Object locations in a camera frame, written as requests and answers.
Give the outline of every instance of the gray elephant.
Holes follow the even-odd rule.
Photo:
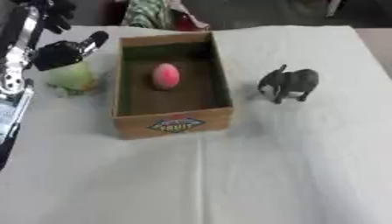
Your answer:
[[[297,100],[306,101],[308,95],[319,84],[319,74],[311,69],[298,70],[296,72],[284,72],[287,65],[282,65],[279,69],[267,74],[258,85],[260,93],[264,94],[265,86],[272,86],[274,89],[274,103],[281,104],[282,99],[290,92],[302,93]]]

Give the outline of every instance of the open cardboard box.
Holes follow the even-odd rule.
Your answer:
[[[229,125],[233,103],[212,33],[122,38],[120,44],[113,119],[123,138]],[[180,83],[170,91],[151,84],[160,63],[180,72]]]

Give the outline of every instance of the elephant leg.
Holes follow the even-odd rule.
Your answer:
[[[299,102],[305,102],[305,101],[306,101],[306,98],[308,97],[308,95],[309,95],[311,92],[312,92],[312,91],[304,92],[303,94],[301,94],[301,95],[297,98],[297,100],[298,100]]]
[[[274,87],[274,96],[277,96],[277,94],[279,93],[280,87]]]
[[[280,87],[280,91],[279,93],[275,96],[275,100],[274,103],[276,104],[281,104],[282,103],[282,99],[284,97],[287,97],[287,95],[289,94],[289,91],[287,91],[285,88]]]

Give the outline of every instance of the fabric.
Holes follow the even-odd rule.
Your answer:
[[[110,117],[119,40],[171,32],[74,27],[40,45],[99,30],[111,37],[87,61],[108,89],[59,99],[44,73],[25,74],[36,95],[0,173],[0,223],[392,223],[392,83],[352,28],[214,32],[230,128],[134,141]],[[307,102],[257,93],[283,63],[320,73]]]
[[[208,29],[208,24],[197,20],[180,0],[131,0],[122,25],[176,30],[176,18],[172,11],[180,12],[188,18],[193,29]]]

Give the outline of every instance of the green toy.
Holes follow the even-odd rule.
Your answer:
[[[94,87],[94,79],[86,62],[53,69],[47,84],[56,88],[60,96],[82,95]]]

